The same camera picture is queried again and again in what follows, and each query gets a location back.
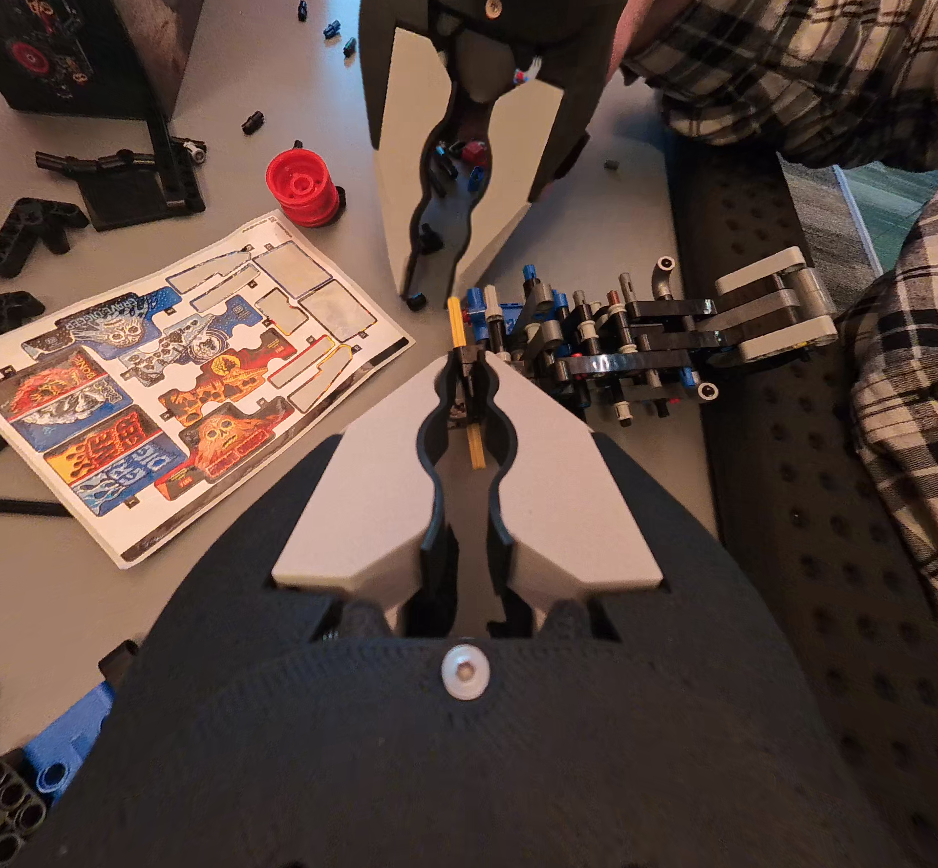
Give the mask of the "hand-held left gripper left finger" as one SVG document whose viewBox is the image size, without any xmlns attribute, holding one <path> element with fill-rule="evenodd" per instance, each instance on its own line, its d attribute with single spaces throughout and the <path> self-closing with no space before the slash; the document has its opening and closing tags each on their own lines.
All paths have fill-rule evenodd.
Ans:
<svg viewBox="0 0 938 868">
<path fill-rule="evenodd" d="M 410 635 L 447 635 L 455 619 L 455 539 L 435 469 L 448 446 L 450 355 L 341 433 L 272 569 L 280 587 L 397 613 Z"/>
</svg>

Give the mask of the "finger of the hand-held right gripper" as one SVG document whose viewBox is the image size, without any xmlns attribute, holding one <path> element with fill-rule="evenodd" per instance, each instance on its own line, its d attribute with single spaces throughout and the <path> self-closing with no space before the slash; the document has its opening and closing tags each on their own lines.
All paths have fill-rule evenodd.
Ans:
<svg viewBox="0 0 938 868">
<path fill-rule="evenodd" d="M 466 242 L 456 258 L 447 296 L 478 284 L 531 207 L 541 159 L 564 98 L 561 88 L 523 84 L 495 101 L 490 113 L 490 165 L 468 192 Z"/>
<path fill-rule="evenodd" d="M 374 170 L 394 286 L 408 296 L 416 265 L 417 219 L 428 204 L 431 140 L 447 117 L 452 84 L 432 41 L 396 28 Z"/>
</svg>

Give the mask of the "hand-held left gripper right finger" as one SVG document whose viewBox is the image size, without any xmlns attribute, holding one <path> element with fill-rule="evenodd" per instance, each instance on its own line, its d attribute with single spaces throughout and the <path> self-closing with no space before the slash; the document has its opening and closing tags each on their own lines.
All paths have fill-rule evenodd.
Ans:
<svg viewBox="0 0 938 868">
<path fill-rule="evenodd" d="M 595 434 L 508 363 L 485 354 L 487 558 L 505 613 L 495 635 L 530 635 L 560 602 L 659 588 L 662 569 Z"/>
</svg>

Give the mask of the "blue and black toy chassis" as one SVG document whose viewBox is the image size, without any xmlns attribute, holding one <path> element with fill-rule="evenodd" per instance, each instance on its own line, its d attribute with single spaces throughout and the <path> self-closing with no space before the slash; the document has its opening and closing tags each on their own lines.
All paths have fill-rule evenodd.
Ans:
<svg viewBox="0 0 938 868">
<path fill-rule="evenodd" d="M 463 322 L 475 343 L 585 419 L 601 397 L 627 427 L 632 406 L 660 417 L 681 401 L 720 396 L 716 373 L 768 369 L 837 338 L 835 304 L 802 250 L 789 247 L 715 281 L 715 294 L 678 298 L 676 260 L 661 257 L 651 298 L 631 277 L 604 301 L 569 298 L 523 269 L 524 299 L 500 301 L 492 285 L 466 291 Z"/>
</svg>

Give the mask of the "small black toy connector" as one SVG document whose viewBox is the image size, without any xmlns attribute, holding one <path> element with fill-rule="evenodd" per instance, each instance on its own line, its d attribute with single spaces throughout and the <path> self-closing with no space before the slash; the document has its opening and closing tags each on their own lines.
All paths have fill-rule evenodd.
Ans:
<svg viewBox="0 0 938 868">
<path fill-rule="evenodd" d="M 486 416 L 490 370 L 478 346 L 455 346 L 445 369 L 449 417 L 458 427 L 480 424 Z"/>
</svg>

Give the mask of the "yellow toy axle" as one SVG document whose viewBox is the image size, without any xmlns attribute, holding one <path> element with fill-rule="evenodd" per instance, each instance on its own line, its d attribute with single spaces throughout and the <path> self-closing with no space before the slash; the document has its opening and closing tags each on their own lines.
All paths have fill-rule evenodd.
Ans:
<svg viewBox="0 0 938 868">
<path fill-rule="evenodd" d="M 461 350 L 463 347 L 467 346 L 462 307 L 459 299 L 456 297 L 448 298 L 447 306 L 453 346 L 455 349 Z M 478 422 L 470 420 L 472 413 L 470 410 L 471 404 L 468 388 L 464 387 L 463 392 L 466 397 L 466 437 L 468 441 L 472 468 L 474 470 L 483 470 L 486 467 L 486 459 L 481 427 Z"/>
</svg>

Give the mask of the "grey desk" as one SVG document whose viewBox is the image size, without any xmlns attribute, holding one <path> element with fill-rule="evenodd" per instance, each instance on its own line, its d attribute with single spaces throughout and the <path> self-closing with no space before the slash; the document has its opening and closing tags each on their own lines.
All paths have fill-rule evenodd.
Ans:
<svg viewBox="0 0 938 868">
<path fill-rule="evenodd" d="M 157 271 L 271 210 L 267 163 L 295 139 L 346 189 L 339 222 L 308 239 L 416 339 L 264 471 L 132 569 L 119 569 L 74 519 L 2 516 L 2 752 L 25 744 L 100 681 L 100 658 L 141 641 L 207 549 L 326 437 L 398 388 L 450 343 L 437 302 L 413 313 L 387 261 L 358 61 L 327 46 L 322 27 L 358 31 L 359 0 L 205 0 L 172 122 L 204 140 L 204 214 L 113 233 L 76 233 L 69 253 L 41 249 L 2 290 L 48 311 Z M 522 267 L 571 294 L 602 299 L 628 272 L 649 296 L 654 262 L 675 252 L 653 93 L 616 75 L 576 166 L 534 204 L 483 284 L 517 299 Z"/>
</svg>

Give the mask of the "scatter of small toy pins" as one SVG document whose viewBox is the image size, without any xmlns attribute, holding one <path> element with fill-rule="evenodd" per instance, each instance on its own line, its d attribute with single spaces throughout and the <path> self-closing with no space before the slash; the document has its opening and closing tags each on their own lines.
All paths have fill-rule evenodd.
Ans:
<svg viewBox="0 0 938 868">
<path fill-rule="evenodd" d="M 306 22 L 308 20 L 308 8 L 307 1 L 299 1 L 299 22 Z M 326 45 L 339 43 L 341 40 L 341 21 L 334 19 L 323 29 L 322 35 Z M 356 38 L 351 37 L 342 47 L 346 66 L 354 59 L 357 51 L 357 43 Z M 516 68 L 513 74 L 512 89 L 517 91 L 527 82 L 533 82 L 535 79 L 533 76 L 535 66 L 536 64 L 532 63 L 531 67 L 526 71 Z M 243 123 L 241 128 L 245 136 L 252 136 L 263 125 L 264 114 L 261 111 L 254 111 Z M 450 184 L 455 188 L 456 182 L 463 175 L 463 172 L 460 170 L 460 162 L 471 169 L 467 185 L 470 194 L 476 194 L 487 179 L 487 174 L 490 170 L 490 142 L 488 139 L 480 137 L 481 133 L 476 134 L 480 128 L 481 126 L 476 123 L 476 125 L 472 126 L 472 129 L 466 132 L 469 134 L 468 138 L 459 138 L 456 134 L 459 130 L 457 126 L 446 126 L 444 128 L 443 138 L 437 140 L 430 158 L 428 159 L 431 163 L 428 165 L 427 173 L 428 181 L 433 192 L 440 198 L 446 197 Z M 589 139 L 590 136 L 588 133 L 584 133 L 580 136 L 580 139 L 574 144 L 567 158 L 563 159 L 561 165 L 556 170 L 554 179 L 561 179 L 569 172 L 578 160 L 583 147 L 586 146 Z"/>
</svg>

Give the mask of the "red toy wheel rim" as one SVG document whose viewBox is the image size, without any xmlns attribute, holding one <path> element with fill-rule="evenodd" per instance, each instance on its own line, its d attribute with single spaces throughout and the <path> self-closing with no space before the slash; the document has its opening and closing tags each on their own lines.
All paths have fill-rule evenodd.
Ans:
<svg viewBox="0 0 938 868">
<path fill-rule="evenodd" d="M 345 212 L 344 188 L 335 184 L 325 161 L 299 140 L 271 159 L 264 179 L 285 217 L 299 227 L 327 227 Z"/>
</svg>

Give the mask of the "colourful sticker sheet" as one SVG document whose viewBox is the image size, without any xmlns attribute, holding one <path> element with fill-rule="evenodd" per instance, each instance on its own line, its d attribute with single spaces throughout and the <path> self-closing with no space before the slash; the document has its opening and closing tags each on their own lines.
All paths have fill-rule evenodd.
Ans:
<svg viewBox="0 0 938 868">
<path fill-rule="evenodd" d="M 2 440 L 121 569 L 415 343 L 280 210 L 2 336 Z"/>
</svg>

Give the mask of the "black dimpled pad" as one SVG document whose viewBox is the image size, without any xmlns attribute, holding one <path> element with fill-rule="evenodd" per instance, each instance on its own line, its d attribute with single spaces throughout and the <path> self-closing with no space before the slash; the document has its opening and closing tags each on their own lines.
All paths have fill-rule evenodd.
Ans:
<svg viewBox="0 0 938 868">
<path fill-rule="evenodd" d="M 791 246 L 838 310 L 874 280 L 831 170 L 667 138 L 686 290 Z M 729 372 L 703 430 L 722 541 L 787 636 L 853 777 L 936 866 L 936 612 L 853 450 L 843 351 Z"/>
</svg>

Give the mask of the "black toy tile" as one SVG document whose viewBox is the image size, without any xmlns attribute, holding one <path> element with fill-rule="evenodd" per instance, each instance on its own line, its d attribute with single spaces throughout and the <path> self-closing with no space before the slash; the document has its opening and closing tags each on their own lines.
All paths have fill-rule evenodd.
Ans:
<svg viewBox="0 0 938 868">
<path fill-rule="evenodd" d="M 112 693 L 117 691 L 126 677 L 138 652 L 139 644 L 133 639 L 126 639 L 100 659 L 100 674 Z"/>
</svg>

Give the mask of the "black toy subassembly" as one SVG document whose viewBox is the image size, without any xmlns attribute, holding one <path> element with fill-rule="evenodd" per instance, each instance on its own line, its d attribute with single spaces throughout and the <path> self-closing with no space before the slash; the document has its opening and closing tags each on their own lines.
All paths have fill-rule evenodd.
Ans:
<svg viewBox="0 0 938 868">
<path fill-rule="evenodd" d="M 101 158 L 37 151 L 39 169 L 75 181 L 88 218 L 104 232 L 205 211 L 195 169 L 205 162 L 205 142 L 170 134 L 160 112 L 147 116 L 152 152 L 122 148 Z"/>
</svg>

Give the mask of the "blue toy panel block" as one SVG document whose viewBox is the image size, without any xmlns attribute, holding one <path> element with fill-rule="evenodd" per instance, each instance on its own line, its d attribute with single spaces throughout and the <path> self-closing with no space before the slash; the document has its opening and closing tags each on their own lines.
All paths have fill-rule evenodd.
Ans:
<svg viewBox="0 0 938 868">
<path fill-rule="evenodd" d="M 35 773 L 35 787 L 48 803 L 57 803 L 74 780 L 111 712 L 113 689 L 100 682 L 24 746 Z"/>
</svg>

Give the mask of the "black holed toy beam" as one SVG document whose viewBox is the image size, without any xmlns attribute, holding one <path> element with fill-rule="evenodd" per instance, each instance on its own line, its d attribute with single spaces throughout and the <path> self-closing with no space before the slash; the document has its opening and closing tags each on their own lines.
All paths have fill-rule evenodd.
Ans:
<svg viewBox="0 0 938 868">
<path fill-rule="evenodd" d="M 48 814 L 23 748 L 1 755 L 1 866 L 10 866 Z"/>
</svg>

